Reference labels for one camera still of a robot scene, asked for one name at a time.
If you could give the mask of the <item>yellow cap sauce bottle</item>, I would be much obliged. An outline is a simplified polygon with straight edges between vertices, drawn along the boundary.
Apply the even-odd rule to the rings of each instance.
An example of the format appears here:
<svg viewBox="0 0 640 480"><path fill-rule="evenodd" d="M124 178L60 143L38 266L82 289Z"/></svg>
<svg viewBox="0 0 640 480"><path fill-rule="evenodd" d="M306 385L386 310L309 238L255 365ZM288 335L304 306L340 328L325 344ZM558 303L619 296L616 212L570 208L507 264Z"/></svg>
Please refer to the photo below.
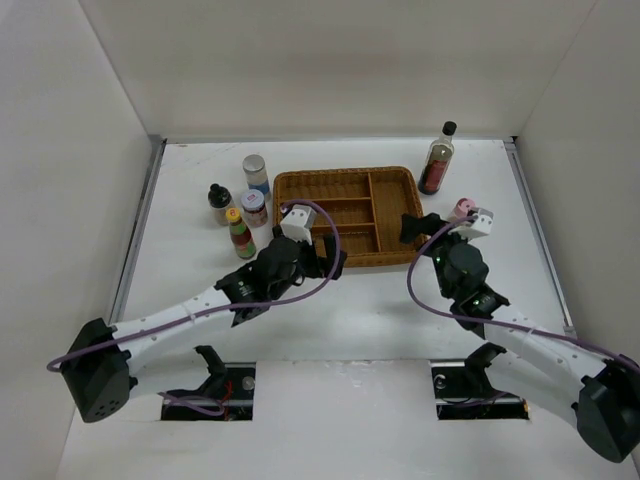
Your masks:
<svg viewBox="0 0 640 480"><path fill-rule="evenodd" d="M235 252L243 260L251 259L257 252L251 231L237 208L226 210L229 234Z"/></svg>

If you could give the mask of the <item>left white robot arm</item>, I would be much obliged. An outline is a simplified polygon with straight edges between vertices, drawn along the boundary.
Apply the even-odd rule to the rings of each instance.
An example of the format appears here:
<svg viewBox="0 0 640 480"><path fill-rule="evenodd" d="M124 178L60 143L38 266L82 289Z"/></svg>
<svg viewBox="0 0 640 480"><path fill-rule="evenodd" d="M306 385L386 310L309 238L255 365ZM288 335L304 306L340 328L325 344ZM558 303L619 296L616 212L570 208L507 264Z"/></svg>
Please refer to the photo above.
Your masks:
<svg viewBox="0 0 640 480"><path fill-rule="evenodd" d="M52 362L64 378L82 420L102 421L132 398L149 393L209 417L227 412L227 367L201 338L237 327L275 306L307 279L323 284L340 277L347 255L337 234L323 239L324 256L313 244L280 235L258 256L183 303L143 318L109 326L87 322L66 355ZM205 362L190 375L190 386L170 387L147 367L174 349L190 347Z"/></svg>

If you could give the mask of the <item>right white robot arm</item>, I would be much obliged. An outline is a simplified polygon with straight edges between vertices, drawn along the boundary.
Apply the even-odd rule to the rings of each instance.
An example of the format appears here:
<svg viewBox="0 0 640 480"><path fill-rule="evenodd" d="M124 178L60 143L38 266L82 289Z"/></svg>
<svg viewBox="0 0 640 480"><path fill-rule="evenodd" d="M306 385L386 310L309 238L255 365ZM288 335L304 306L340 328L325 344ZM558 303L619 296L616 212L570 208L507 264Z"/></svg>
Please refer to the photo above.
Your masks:
<svg viewBox="0 0 640 480"><path fill-rule="evenodd" d="M507 393L573 427L600 457L620 463L639 445L639 365L622 354L537 326L486 282L489 267L472 239L490 233L491 212L475 208L446 221L432 213L401 218L400 240L427 241L446 317L483 340L465 361L473 394Z"/></svg>

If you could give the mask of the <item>wicker divided tray basket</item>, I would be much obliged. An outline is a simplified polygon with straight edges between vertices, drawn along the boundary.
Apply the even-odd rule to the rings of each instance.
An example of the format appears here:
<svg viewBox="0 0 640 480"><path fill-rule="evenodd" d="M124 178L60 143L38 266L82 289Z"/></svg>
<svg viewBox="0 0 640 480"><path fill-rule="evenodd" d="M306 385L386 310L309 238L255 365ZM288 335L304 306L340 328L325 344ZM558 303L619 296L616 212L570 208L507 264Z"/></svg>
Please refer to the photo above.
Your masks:
<svg viewBox="0 0 640 480"><path fill-rule="evenodd" d="M347 268L406 264L426 242L400 242L402 216L423 216L411 172L401 166L290 171L273 183L272 223L282 219L281 204L296 199L320 205L336 224Z"/></svg>

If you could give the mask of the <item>pink cap small bottle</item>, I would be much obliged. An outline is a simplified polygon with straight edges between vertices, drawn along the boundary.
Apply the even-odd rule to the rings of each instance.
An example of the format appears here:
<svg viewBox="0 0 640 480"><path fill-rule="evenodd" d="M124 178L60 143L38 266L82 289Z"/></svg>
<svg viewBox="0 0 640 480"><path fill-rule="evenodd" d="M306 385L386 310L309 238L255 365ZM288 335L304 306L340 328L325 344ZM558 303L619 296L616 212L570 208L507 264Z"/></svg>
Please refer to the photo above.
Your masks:
<svg viewBox="0 0 640 480"><path fill-rule="evenodd" d="M466 217L469 211L476 206L475 202L469 198L461 198L457 201L451 212L449 213L447 220L453 222L460 218Z"/></svg>

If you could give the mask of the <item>tall dark vinegar bottle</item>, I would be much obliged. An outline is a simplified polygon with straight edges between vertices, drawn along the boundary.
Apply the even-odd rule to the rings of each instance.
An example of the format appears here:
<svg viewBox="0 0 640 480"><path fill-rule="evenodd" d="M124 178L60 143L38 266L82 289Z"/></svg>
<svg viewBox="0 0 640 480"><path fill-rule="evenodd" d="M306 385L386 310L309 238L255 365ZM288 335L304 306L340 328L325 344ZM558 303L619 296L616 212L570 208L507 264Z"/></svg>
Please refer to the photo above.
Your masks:
<svg viewBox="0 0 640 480"><path fill-rule="evenodd" d="M420 179L417 182L418 190L425 195L436 194L454 155L452 138L457 130L457 124L446 121L441 129L440 136L434 140L426 157L425 166Z"/></svg>

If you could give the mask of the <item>white lid chili jar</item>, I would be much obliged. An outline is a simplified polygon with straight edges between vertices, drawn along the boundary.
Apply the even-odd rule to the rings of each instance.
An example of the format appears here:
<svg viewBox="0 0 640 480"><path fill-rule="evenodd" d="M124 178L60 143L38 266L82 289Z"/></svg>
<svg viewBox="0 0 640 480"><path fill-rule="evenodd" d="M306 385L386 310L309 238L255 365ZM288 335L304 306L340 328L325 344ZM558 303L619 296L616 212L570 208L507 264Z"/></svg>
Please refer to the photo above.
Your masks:
<svg viewBox="0 0 640 480"><path fill-rule="evenodd" d="M250 189L241 196L241 206L247 224L252 227L261 227L268 221L268 212L264 194L256 189Z"/></svg>

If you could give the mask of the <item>black cap pepper shaker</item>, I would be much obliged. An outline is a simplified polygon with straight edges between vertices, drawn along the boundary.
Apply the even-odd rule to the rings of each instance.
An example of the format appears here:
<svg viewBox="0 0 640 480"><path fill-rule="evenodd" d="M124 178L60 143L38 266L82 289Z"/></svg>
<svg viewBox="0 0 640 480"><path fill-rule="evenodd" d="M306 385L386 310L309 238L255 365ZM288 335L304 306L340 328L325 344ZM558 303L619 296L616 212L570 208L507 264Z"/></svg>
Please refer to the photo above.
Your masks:
<svg viewBox="0 0 640 480"><path fill-rule="evenodd" d="M226 226L228 224L226 213L229 209L235 207L230 191L226 187L214 183L209 188L208 202L213 211L215 221L219 225Z"/></svg>

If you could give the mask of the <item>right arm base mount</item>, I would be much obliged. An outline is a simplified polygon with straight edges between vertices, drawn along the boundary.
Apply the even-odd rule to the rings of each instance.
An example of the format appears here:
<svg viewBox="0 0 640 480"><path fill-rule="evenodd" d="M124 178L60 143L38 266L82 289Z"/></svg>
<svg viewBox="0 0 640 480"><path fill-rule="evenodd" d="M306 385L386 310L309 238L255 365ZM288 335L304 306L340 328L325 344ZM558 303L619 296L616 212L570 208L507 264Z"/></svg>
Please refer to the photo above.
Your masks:
<svg viewBox="0 0 640 480"><path fill-rule="evenodd" d="M466 359L436 361L431 377L441 421L528 420L527 402L493 388L486 371L506 350L486 343Z"/></svg>

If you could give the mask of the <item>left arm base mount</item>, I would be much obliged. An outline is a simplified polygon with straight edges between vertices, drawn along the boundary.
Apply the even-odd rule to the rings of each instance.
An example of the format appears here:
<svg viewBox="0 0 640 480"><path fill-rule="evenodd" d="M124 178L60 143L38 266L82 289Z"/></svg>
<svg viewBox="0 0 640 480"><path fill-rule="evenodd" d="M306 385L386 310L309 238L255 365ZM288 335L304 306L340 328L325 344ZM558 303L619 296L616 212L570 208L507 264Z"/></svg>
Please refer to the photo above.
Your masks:
<svg viewBox="0 0 640 480"><path fill-rule="evenodd" d="M195 387L168 390L162 421L233 422L253 419L256 387L255 363L224 363L211 346L195 353L206 364L207 376Z"/></svg>

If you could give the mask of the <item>right aluminium table rail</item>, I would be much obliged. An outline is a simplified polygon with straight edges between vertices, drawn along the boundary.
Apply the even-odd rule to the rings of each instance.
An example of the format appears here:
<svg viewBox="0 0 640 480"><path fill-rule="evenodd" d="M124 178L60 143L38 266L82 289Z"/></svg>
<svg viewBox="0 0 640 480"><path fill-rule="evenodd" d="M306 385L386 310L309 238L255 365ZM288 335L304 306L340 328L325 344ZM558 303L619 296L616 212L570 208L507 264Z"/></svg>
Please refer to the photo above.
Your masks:
<svg viewBox="0 0 640 480"><path fill-rule="evenodd" d="M576 336L575 325L568 308L564 291L562 289L560 279L558 277L557 270L555 268L555 265L551 256L551 252L549 250L549 246L544 235L543 227L542 227L539 215L537 213L534 200L533 200L529 185L527 183L527 179L525 177L525 173L522 167L522 162L519 156L516 140L517 140L516 137L509 137L503 141L506 155L508 157L509 164L511 166L513 175L518 185L520 196L524 203L524 208L526 210L529 223L533 230L533 235L534 235L537 248L539 250L541 257L543 258L546 275L553 286L557 303L560 305L562 310L564 333L568 334L569 336L575 337Z"/></svg>

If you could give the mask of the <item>aluminium table rail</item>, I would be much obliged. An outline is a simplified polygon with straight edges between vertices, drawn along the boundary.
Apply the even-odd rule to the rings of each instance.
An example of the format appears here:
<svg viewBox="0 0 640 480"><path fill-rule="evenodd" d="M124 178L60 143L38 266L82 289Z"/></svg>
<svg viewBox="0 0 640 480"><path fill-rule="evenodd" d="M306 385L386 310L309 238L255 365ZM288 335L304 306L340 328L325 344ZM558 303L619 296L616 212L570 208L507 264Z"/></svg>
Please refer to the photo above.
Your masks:
<svg viewBox="0 0 640 480"><path fill-rule="evenodd" d="M131 235L129 237L124 262L117 278L111 306L107 311L106 322L108 325L119 322L126 307L133 275L143 240L146 223L157 184L160 167L162 164L167 139L160 135L150 135L151 155L142 184L142 190L136 213L133 219Z"/></svg>
<svg viewBox="0 0 640 480"><path fill-rule="evenodd" d="M539 215L537 213L534 200L533 200L529 185L527 183L527 179L525 177L525 173L522 167L522 162L519 156L516 140L517 140L516 137L509 137L503 141L506 155L508 157L509 164L511 166L513 175L518 185L520 196L524 203L524 208L526 210L529 223L533 230L533 235L534 235L537 248L539 250L541 257L543 258L546 275L553 286L557 303L560 305L562 310L564 333L568 334L569 336L575 337L576 336L575 325L568 308L564 291L562 289L560 279L558 277L557 270L555 268L555 265L551 256L551 252L549 250L549 246L544 235L543 227L542 227Z"/></svg>

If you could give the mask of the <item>left aluminium table rail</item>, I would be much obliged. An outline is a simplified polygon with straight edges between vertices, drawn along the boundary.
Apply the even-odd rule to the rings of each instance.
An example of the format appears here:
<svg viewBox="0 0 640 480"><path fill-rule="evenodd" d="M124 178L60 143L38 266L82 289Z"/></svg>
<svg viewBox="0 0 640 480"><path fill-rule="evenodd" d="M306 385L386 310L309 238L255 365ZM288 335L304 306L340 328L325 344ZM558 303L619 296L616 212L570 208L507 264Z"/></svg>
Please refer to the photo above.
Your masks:
<svg viewBox="0 0 640 480"><path fill-rule="evenodd" d="M129 237L124 262L117 278L111 306L107 311L106 322L108 325L119 322L126 307L133 275L143 240L146 223L157 184L160 167L162 164L167 139L160 135L150 135L151 155L142 184L142 190L136 213L133 219L131 235Z"/></svg>

